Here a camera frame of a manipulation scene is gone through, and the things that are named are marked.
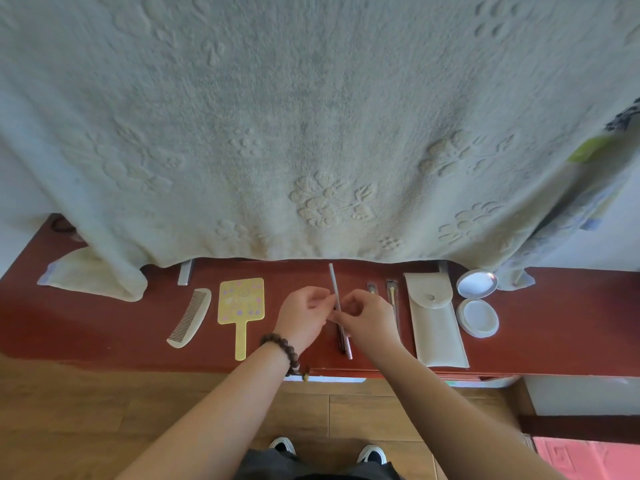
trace shoe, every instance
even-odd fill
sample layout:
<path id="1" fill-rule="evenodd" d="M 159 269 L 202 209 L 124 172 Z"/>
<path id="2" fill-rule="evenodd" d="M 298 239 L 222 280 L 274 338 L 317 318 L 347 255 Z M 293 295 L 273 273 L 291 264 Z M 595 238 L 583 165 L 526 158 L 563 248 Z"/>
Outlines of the shoe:
<path id="1" fill-rule="evenodd" d="M 372 463 L 384 465 L 387 462 L 387 457 L 385 456 L 385 452 L 383 452 L 382 448 L 379 446 L 367 445 L 358 455 L 358 463 L 362 461 L 370 461 Z"/>
<path id="2" fill-rule="evenodd" d="M 288 451 L 289 453 L 296 454 L 296 449 L 293 448 L 293 443 L 291 443 L 290 439 L 285 438 L 284 436 L 280 436 L 279 438 L 276 438 L 274 441 L 272 441 L 269 445 L 269 448 L 273 448 L 274 450 L 277 450 L 281 453 L 283 451 Z"/>

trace dark bracelet on table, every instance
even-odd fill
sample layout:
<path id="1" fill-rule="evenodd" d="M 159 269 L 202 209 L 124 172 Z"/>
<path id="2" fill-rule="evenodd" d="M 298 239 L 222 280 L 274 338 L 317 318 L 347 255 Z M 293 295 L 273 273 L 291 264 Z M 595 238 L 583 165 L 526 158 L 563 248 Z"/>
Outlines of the dark bracelet on table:
<path id="1" fill-rule="evenodd" d="M 297 376 L 298 370 L 300 370 L 300 362 L 298 362 L 298 354 L 296 354 L 293 347 L 289 345 L 287 339 L 283 339 L 277 333 L 268 333 L 260 339 L 260 346 L 265 345 L 267 342 L 273 342 L 274 344 L 279 345 L 279 347 L 284 350 L 284 353 L 289 357 L 289 370 L 287 371 L 287 377 L 290 375 Z"/>

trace white wall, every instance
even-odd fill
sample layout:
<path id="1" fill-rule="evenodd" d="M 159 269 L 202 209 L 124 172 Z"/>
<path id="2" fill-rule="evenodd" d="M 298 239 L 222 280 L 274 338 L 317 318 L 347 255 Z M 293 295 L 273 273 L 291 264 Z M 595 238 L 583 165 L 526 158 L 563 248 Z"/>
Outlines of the white wall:
<path id="1" fill-rule="evenodd" d="M 0 277 L 51 212 L 44 195 L 22 163 L 0 143 Z"/>
<path id="2" fill-rule="evenodd" d="M 539 266 L 640 271 L 640 164 L 600 227 L 579 230 Z"/>
<path id="3" fill-rule="evenodd" d="M 539 416 L 640 415 L 640 378 L 527 376 L 525 382 Z"/>

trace white comb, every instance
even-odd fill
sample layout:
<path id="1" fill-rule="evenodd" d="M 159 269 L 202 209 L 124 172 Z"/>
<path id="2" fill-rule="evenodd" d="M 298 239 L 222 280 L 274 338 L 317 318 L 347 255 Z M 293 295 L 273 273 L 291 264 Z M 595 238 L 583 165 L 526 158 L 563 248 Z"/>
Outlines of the white comb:
<path id="1" fill-rule="evenodd" d="M 200 328 L 210 304 L 211 290 L 206 288 L 194 290 L 189 306 L 187 306 L 187 311 L 185 311 L 178 326 L 166 339 L 166 342 L 177 349 L 187 345 Z"/>

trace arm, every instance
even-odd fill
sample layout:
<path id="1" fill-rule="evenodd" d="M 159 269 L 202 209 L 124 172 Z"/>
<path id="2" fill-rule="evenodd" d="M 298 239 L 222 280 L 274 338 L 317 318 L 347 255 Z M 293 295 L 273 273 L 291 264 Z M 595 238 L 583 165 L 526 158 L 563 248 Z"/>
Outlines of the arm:
<path id="1" fill-rule="evenodd" d="M 282 304 L 274 332 L 300 354 L 316 339 L 334 305 L 335 295 L 327 289 L 295 291 Z M 266 343 L 160 436 L 118 480 L 230 479 L 288 370 L 283 350 Z"/>
<path id="2" fill-rule="evenodd" d="M 330 319 L 382 372 L 449 480 L 562 480 L 564 476 L 421 364 L 402 345 L 391 305 L 364 290 Z"/>

